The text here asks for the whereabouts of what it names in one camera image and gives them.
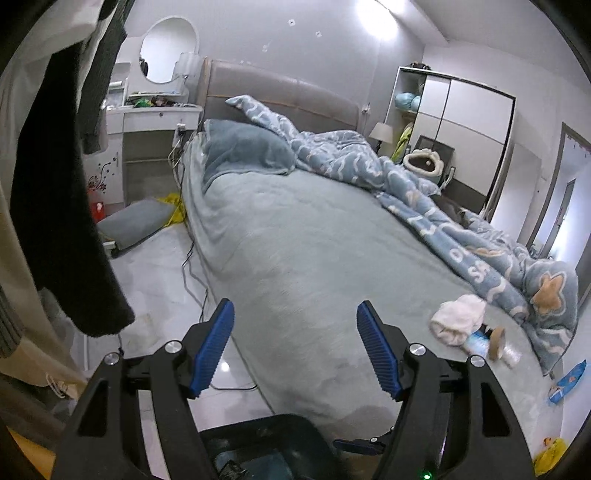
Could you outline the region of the blue tissue pack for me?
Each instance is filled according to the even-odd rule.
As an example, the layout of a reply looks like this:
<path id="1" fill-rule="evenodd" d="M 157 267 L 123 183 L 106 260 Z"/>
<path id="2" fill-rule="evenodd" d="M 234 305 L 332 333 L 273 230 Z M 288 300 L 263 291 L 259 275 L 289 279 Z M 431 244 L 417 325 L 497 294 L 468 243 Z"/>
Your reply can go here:
<path id="1" fill-rule="evenodd" d="M 469 355 L 479 355 L 483 358 L 488 357 L 490 347 L 490 340 L 485 333 L 480 330 L 477 330 L 472 335 L 470 335 L 464 344 L 462 345 L 462 349 Z"/>

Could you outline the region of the white socks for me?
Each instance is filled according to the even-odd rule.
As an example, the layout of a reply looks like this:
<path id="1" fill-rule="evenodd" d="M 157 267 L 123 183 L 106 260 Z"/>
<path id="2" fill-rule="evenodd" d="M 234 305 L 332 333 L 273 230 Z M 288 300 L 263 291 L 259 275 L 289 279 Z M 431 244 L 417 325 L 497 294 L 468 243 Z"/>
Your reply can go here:
<path id="1" fill-rule="evenodd" d="M 483 325 L 487 303 L 473 294 L 440 305 L 429 322 L 432 334 L 449 346 L 462 346 Z"/>

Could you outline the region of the clear plastic wrapper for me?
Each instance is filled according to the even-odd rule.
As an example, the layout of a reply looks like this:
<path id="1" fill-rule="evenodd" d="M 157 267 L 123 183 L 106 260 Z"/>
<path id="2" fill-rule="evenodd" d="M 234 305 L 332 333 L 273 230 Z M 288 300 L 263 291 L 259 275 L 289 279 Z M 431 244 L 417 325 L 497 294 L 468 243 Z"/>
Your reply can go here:
<path id="1" fill-rule="evenodd" d="M 521 352 L 510 342 L 501 351 L 501 360 L 511 369 L 515 368 L 522 358 Z"/>

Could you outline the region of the cardboard tape roll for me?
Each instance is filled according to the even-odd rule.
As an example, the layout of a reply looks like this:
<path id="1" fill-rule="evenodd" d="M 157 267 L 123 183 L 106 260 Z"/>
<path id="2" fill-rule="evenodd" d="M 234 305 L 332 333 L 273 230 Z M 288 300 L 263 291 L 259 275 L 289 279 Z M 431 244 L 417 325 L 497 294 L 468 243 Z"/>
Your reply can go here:
<path id="1" fill-rule="evenodd" d="M 496 327 L 487 331 L 489 339 L 488 357 L 497 361 L 502 358 L 506 345 L 505 329 L 503 327 Z"/>

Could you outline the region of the black trash bin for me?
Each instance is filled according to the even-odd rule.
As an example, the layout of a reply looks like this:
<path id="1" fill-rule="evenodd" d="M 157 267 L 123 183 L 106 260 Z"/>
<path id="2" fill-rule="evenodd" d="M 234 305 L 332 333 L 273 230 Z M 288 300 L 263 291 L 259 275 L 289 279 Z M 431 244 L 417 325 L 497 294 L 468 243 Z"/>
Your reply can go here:
<path id="1" fill-rule="evenodd" d="M 220 479 L 346 479 L 320 431 L 307 419 L 281 414 L 200 433 Z"/>

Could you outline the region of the yellow item on floor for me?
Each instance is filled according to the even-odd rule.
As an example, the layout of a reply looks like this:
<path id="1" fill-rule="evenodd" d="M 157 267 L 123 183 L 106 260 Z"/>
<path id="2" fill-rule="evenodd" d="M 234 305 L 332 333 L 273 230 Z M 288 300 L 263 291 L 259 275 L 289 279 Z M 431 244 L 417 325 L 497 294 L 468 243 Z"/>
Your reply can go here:
<path id="1" fill-rule="evenodd" d="M 546 437 L 543 448 L 533 459 L 534 473 L 540 477 L 550 472 L 560 461 L 567 450 L 567 444 L 562 438 Z"/>

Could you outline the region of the blue snack wrapper on floor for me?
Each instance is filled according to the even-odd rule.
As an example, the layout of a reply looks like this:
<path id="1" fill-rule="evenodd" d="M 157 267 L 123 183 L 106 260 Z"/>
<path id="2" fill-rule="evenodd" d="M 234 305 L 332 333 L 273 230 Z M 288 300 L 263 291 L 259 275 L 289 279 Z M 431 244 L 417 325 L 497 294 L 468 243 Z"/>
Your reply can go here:
<path id="1" fill-rule="evenodd" d="M 586 367 L 587 361 L 583 360 L 558 380 L 549 391 L 549 401 L 552 404 L 559 404 L 577 386 Z"/>

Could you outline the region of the grey floor cushion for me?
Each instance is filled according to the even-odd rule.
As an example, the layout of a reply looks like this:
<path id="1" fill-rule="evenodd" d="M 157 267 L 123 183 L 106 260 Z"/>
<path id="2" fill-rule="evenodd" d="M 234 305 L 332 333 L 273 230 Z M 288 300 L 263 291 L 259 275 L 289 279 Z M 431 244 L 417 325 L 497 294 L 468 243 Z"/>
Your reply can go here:
<path id="1" fill-rule="evenodd" d="M 124 251 L 164 227 L 172 208 L 154 198 L 146 198 L 113 213 L 97 224 L 107 252 Z"/>

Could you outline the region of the yellow bag by bed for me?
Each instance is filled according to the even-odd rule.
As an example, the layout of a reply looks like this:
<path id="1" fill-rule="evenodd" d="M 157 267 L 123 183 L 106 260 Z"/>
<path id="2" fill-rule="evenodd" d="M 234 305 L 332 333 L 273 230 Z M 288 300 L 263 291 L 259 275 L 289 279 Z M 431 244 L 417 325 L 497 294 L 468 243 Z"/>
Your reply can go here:
<path id="1" fill-rule="evenodd" d="M 172 208 L 169 218 L 164 223 L 165 227 L 174 224 L 182 224 L 186 219 L 186 210 L 179 193 L 170 193 L 165 197 L 157 197 L 157 200 Z"/>

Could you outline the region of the red container on floor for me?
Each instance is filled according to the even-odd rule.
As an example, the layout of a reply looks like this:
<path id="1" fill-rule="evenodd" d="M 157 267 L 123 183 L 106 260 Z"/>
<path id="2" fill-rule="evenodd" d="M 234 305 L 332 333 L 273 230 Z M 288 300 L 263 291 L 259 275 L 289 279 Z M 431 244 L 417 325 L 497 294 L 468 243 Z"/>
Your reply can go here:
<path id="1" fill-rule="evenodd" d="M 93 221 L 98 224 L 106 218 L 106 210 L 103 202 L 91 202 L 90 210 Z"/>

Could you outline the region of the black hanging garment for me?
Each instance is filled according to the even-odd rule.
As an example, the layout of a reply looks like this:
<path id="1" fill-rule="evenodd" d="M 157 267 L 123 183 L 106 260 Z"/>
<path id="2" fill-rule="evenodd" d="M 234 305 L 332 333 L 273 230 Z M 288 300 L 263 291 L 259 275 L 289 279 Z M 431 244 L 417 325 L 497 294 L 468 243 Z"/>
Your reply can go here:
<path id="1" fill-rule="evenodd" d="M 78 138 L 81 46 L 51 55 L 19 135 L 10 214 L 36 290 L 76 328 L 116 335 L 135 320 L 93 221 Z"/>

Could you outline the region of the blue-grey pillow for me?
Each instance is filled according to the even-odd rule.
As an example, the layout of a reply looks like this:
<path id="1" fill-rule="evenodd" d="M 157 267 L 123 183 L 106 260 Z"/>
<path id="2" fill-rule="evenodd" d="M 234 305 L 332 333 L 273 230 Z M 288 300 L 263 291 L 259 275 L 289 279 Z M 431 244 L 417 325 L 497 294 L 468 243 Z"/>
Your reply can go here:
<path id="1" fill-rule="evenodd" d="M 262 127 L 208 119 L 204 134 L 204 193 L 225 174 L 287 175 L 296 168 L 296 156 L 287 143 Z"/>

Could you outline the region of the white dressing table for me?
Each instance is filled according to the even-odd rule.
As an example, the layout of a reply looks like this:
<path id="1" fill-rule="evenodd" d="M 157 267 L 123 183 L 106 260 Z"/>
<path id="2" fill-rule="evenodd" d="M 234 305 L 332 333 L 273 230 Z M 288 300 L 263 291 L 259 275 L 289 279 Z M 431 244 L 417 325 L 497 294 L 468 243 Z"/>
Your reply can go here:
<path id="1" fill-rule="evenodd" d="M 197 105 L 134 107 L 133 100 L 152 94 L 130 94 L 128 62 L 111 74 L 106 104 L 106 148 L 86 156 L 84 174 L 90 201 L 107 215 L 147 197 L 176 190 L 169 152 L 180 147 L 201 119 Z"/>

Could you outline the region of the white flower cat bed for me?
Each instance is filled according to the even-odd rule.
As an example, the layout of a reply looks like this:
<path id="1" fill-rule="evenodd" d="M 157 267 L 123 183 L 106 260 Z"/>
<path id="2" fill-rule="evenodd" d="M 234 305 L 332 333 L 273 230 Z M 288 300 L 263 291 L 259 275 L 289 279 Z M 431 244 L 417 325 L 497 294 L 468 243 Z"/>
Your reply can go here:
<path id="1" fill-rule="evenodd" d="M 428 148 L 418 149 L 403 159 L 404 167 L 416 176 L 438 184 L 444 172 L 445 162 L 440 155 Z"/>

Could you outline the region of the grey padded headboard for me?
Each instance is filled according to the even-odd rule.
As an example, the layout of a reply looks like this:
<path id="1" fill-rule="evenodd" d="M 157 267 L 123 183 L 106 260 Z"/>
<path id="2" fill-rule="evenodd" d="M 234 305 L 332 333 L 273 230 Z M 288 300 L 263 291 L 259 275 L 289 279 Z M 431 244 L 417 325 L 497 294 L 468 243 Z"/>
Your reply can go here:
<path id="1" fill-rule="evenodd" d="M 331 91 L 269 70 L 204 59 L 195 87 L 195 100 L 204 109 L 204 119 L 245 123 L 245 114 L 226 104 L 229 98 L 242 94 L 287 116 L 301 131 L 322 133 L 358 128 L 360 107 Z"/>

